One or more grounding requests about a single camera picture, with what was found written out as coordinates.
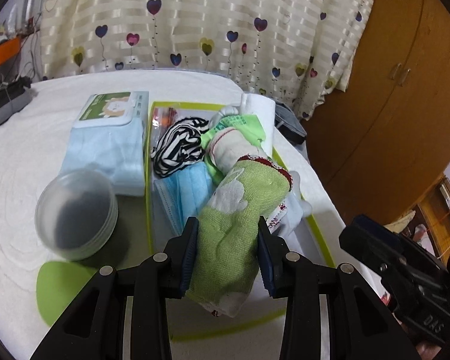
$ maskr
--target orange shelf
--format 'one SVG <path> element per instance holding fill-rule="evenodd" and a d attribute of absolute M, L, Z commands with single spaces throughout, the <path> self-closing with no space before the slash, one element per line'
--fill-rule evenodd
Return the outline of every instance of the orange shelf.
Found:
<path fill-rule="evenodd" d="M 16 37 L 0 45 L 0 65 L 20 51 L 20 38 Z"/>

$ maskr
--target heart-patterned curtain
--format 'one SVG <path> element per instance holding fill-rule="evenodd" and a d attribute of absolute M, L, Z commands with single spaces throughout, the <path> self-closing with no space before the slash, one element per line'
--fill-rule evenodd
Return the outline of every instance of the heart-patterned curtain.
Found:
<path fill-rule="evenodd" d="M 346 88 L 372 4 L 45 0 L 43 71 L 48 78 L 137 68 L 207 71 L 310 117 L 337 84 Z"/>

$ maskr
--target silver bolt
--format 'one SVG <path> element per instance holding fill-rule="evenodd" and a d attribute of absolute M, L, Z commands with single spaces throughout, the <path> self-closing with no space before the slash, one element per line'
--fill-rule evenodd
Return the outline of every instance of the silver bolt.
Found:
<path fill-rule="evenodd" d="M 154 261 L 156 261 L 157 263 L 163 263 L 167 258 L 167 254 L 162 252 L 154 255 Z"/>
<path fill-rule="evenodd" d="M 109 265 L 105 265 L 102 268 L 100 268 L 100 274 L 102 276 L 108 276 L 112 272 L 113 272 L 113 268 L 111 266 L 109 266 Z"/>
<path fill-rule="evenodd" d="M 288 261 L 298 261 L 300 259 L 300 255 L 295 251 L 290 251 L 285 255 Z"/>
<path fill-rule="evenodd" d="M 355 268 L 353 267 L 352 264 L 349 264 L 348 262 L 346 262 L 345 264 L 342 264 L 340 266 L 340 270 L 344 273 L 344 274 L 350 274 L 352 273 Z"/>

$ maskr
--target zebra striped cloth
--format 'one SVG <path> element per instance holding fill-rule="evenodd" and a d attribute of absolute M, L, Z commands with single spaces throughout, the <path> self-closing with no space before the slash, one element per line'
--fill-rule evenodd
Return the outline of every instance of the zebra striped cloth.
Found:
<path fill-rule="evenodd" d="M 200 136 L 207 131 L 208 121 L 201 117 L 186 117 L 171 125 L 150 155 L 157 176 L 167 177 L 201 161 L 205 151 Z"/>

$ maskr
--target round container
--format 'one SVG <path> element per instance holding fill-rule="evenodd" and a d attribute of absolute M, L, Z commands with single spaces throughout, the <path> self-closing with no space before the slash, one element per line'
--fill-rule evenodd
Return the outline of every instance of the round container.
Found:
<path fill-rule="evenodd" d="M 106 244 L 119 215 L 113 187 L 99 172 L 79 169 L 47 185 L 35 209 L 43 244 L 72 261 L 90 257 Z"/>

